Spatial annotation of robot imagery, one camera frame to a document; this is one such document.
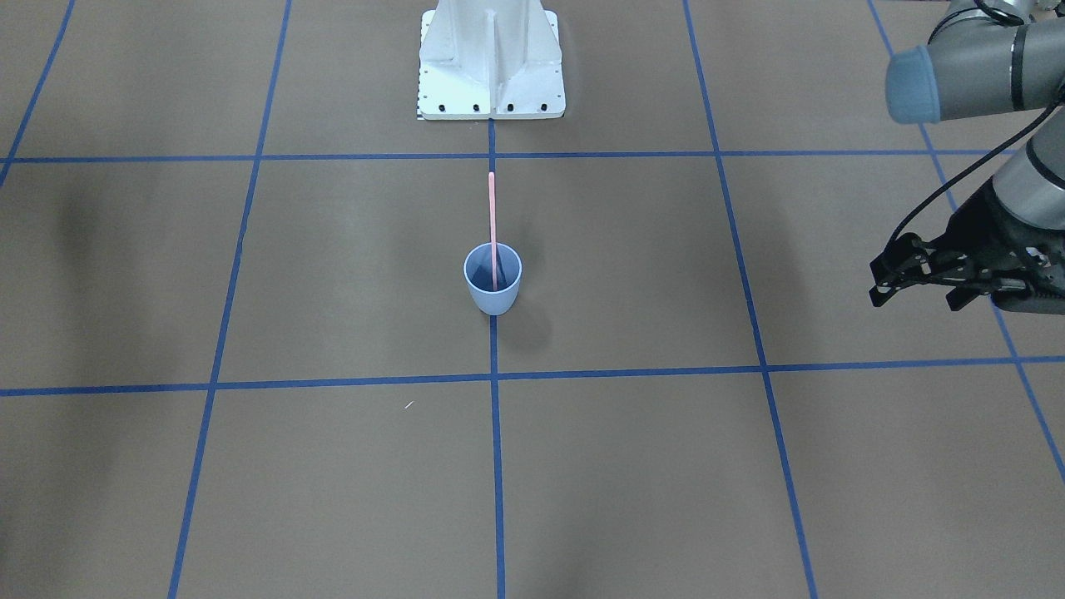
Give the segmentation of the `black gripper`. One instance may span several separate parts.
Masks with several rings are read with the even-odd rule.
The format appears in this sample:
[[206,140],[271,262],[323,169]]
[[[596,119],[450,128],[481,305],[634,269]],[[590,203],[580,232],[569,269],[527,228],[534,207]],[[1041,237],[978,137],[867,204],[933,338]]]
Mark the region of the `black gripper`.
[[879,308],[910,287],[943,285],[952,312],[988,296],[1000,310],[1062,315],[1063,262],[1063,232],[1012,216],[986,182],[943,234],[925,241],[906,232],[887,243],[869,265],[869,300]]

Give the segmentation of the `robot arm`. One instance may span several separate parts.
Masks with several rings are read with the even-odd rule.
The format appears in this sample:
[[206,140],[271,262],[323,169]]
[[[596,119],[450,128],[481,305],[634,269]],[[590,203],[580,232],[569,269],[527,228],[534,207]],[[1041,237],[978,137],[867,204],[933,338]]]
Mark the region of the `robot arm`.
[[885,101],[898,124],[939,124],[1036,111],[989,152],[1019,149],[958,206],[943,234],[908,231],[927,200],[895,227],[870,262],[875,307],[918,285],[947,288],[958,311],[988,296],[1027,314],[1063,313],[1062,17],[1039,22],[1033,1],[952,1],[928,41],[895,53]]

